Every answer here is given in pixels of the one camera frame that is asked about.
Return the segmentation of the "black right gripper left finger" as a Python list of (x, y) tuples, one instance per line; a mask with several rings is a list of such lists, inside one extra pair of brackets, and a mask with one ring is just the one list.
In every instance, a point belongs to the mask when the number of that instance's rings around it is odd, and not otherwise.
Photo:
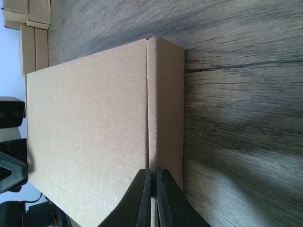
[(119, 204), (101, 227), (149, 227), (151, 225), (152, 173), (140, 169)]

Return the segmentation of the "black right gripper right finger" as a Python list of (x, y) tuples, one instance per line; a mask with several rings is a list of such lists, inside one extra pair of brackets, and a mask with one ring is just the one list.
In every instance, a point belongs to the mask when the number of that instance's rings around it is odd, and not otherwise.
[(157, 169), (156, 180), (160, 227), (210, 226), (188, 202), (169, 170)]

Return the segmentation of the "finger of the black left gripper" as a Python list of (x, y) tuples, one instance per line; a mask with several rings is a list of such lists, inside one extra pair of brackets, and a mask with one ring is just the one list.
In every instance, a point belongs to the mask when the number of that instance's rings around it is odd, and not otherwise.
[(2, 152), (0, 153), (0, 167), (5, 173), (5, 176), (0, 178), (1, 193), (6, 192), (28, 177), (27, 163)]

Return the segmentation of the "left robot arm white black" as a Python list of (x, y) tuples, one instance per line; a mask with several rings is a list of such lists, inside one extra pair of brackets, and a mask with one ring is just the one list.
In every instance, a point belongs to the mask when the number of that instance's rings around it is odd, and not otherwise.
[[(7, 154), (0, 154), (0, 192), (27, 179), (27, 164)], [(51, 201), (30, 206), (26, 201), (6, 201), (0, 204), (2, 227), (71, 227), (67, 215)]]

